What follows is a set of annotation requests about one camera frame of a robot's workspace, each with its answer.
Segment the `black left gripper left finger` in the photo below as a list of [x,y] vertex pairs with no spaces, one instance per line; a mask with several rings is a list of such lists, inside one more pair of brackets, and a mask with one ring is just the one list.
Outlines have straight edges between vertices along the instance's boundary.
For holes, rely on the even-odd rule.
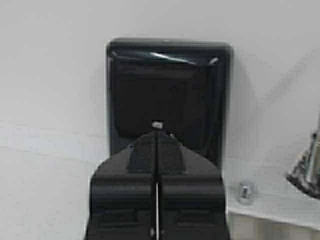
[[86,240],[155,240],[156,132],[101,163],[90,179]]

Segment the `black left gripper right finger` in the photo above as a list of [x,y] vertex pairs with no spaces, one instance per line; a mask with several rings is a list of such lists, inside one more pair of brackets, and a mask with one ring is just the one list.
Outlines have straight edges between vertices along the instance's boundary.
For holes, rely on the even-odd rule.
[[163,132],[157,133],[162,240],[229,240],[220,170]]

